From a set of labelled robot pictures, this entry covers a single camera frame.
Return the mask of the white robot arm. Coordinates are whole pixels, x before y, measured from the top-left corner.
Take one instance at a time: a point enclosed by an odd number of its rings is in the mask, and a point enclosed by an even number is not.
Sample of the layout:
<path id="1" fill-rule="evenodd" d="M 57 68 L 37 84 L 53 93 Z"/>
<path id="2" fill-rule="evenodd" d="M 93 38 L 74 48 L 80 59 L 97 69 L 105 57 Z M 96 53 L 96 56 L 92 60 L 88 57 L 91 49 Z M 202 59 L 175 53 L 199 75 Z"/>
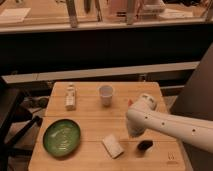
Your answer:
<path id="1" fill-rule="evenodd" d="M 155 98 L 146 93 L 128 107 L 126 124 L 131 137 L 151 129 L 213 153 L 213 121 L 162 113 L 156 107 Z"/>

